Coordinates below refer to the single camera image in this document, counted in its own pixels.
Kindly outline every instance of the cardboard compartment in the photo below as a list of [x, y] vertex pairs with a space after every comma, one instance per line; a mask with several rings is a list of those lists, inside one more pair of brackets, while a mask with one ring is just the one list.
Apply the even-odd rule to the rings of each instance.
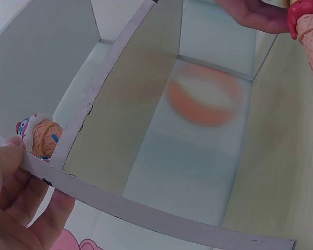
[[313, 75], [279, 35], [253, 82], [244, 151], [223, 226], [292, 237], [313, 250]]
[[[119, 2], [108, 4], [117, 10]], [[8, 48], [0, 57], [0, 134], [35, 111], [54, 113], [65, 128], [49, 164], [25, 153], [22, 167], [81, 201], [77, 213], [106, 213], [98, 212], [97, 236], [122, 235], [132, 248], [148, 248], [135, 238], [144, 233], [168, 248], [291, 250], [294, 240], [220, 227], [230, 218], [249, 71], [233, 69], [235, 76], [178, 59], [182, 0], [145, 0], [109, 33], [93, 6], [34, 0], [0, 35], [0, 55]], [[99, 22], [114, 18], [107, 14]]]

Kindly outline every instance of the curved cardboard edge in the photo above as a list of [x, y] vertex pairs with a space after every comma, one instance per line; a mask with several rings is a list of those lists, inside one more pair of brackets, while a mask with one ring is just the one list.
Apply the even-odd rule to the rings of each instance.
[[105, 80], [108, 78], [111, 70], [115, 66], [130, 39], [155, 4], [156, 3], [152, 0], [145, 0], [104, 57], [100, 70], [94, 76], [90, 85], [86, 88], [78, 108], [71, 116], [68, 125], [56, 146], [50, 161], [53, 167], [58, 169], [64, 167], [74, 141], [79, 131], [82, 129], [83, 122], [90, 113], [93, 103], [95, 102]]

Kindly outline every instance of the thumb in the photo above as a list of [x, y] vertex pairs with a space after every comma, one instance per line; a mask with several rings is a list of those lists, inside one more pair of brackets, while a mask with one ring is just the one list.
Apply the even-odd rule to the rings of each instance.
[[0, 171], [2, 177], [14, 173], [22, 162], [23, 142], [19, 137], [13, 137], [0, 147]]

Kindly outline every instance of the cartoon eyes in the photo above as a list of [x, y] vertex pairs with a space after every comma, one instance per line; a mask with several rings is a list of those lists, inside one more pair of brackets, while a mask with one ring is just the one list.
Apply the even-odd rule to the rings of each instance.
[[25, 125], [26, 125], [26, 123], [27, 123], [28, 121], [27, 120], [24, 120], [22, 123], [21, 123], [21, 128], [23, 128]]

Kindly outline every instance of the finger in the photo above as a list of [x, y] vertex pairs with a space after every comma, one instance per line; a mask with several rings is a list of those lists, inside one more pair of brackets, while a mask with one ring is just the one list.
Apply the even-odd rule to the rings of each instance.
[[0, 209], [5, 210], [13, 204], [22, 190], [25, 189], [30, 178], [31, 174], [19, 168], [14, 174], [4, 179], [0, 193]]
[[287, 12], [258, 0], [216, 0], [240, 25], [266, 33], [288, 32]]
[[0, 170], [6, 177], [17, 170], [22, 162], [23, 143], [21, 138], [13, 137], [0, 147]]
[[30, 226], [44, 249], [50, 249], [60, 236], [74, 203], [72, 197], [55, 190], [44, 213]]
[[43, 181], [31, 177], [18, 198], [5, 210], [5, 213], [18, 224], [28, 225], [35, 216], [48, 188], [49, 186]]
[[3, 184], [3, 176], [14, 172], [22, 161], [21, 139], [7, 140], [6, 146], [0, 147], [0, 192]]

